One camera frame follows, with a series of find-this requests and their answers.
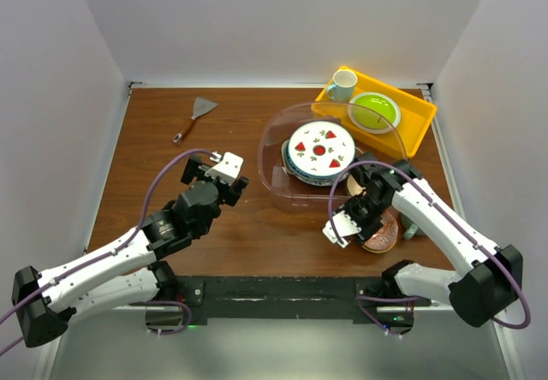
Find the red patterned bowl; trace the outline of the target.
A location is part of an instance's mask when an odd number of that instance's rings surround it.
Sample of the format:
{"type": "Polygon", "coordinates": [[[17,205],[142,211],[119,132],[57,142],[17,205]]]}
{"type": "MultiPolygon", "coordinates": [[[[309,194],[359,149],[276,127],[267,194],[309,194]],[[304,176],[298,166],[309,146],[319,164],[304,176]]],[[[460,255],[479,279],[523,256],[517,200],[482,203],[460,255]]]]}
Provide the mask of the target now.
{"type": "Polygon", "coordinates": [[[381,218],[382,227],[365,243],[362,248],[373,253],[388,252],[398,240],[399,225],[390,211],[385,211],[381,218]]]}

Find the cream black bowl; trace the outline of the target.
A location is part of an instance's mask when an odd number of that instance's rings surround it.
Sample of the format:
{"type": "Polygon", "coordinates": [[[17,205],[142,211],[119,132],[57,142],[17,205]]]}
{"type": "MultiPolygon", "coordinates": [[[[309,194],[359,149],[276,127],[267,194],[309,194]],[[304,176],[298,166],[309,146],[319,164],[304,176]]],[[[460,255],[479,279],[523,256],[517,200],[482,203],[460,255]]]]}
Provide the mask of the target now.
{"type": "Polygon", "coordinates": [[[352,197],[361,195],[365,192],[365,188],[362,187],[352,175],[349,175],[346,180],[346,188],[348,195],[352,197]]]}

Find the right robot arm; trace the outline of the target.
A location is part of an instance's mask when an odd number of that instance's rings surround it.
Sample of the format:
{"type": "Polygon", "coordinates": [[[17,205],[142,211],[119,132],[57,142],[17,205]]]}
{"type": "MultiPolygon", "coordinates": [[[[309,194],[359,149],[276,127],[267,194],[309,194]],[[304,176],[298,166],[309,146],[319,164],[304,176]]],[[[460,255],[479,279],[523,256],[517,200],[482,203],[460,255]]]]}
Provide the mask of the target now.
{"type": "Polygon", "coordinates": [[[453,266],[441,270],[402,260],[383,273],[377,295],[359,294],[357,304],[399,306],[424,299],[451,306],[476,328],[489,320],[513,330],[531,323],[521,289],[523,257],[514,246],[500,246],[477,232],[406,160],[356,160],[335,181],[346,174],[354,175],[365,190],[338,208],[328,208],[323,233],[331,242],[346,247],[350,236],[365,242],[382,228],[383,213],[394,208],[415,223],[453,266]]]}

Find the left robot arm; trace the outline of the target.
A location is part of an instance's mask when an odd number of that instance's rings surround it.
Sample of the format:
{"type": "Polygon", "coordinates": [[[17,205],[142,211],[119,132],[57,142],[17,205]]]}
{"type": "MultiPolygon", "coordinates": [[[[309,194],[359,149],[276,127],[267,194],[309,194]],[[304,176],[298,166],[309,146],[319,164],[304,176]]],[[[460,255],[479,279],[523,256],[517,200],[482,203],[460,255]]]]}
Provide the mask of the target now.
{"type": "Polygon", "coordinates": [[[185,160],[181,182],[188,189],[159,211],[143,209],[126,234],[52,269],[15,273],[13,307],[4,316],[16,316],[26,347],[45,345],[70,325],[118,306],[176,303],[179,285],[165,258],[207,235],[222,205],[234,206],[249,183],[240,174],[242,157],[212,152],[204,163],[202,152],[185,151],[161,170],[166,175],[185,160]]]}

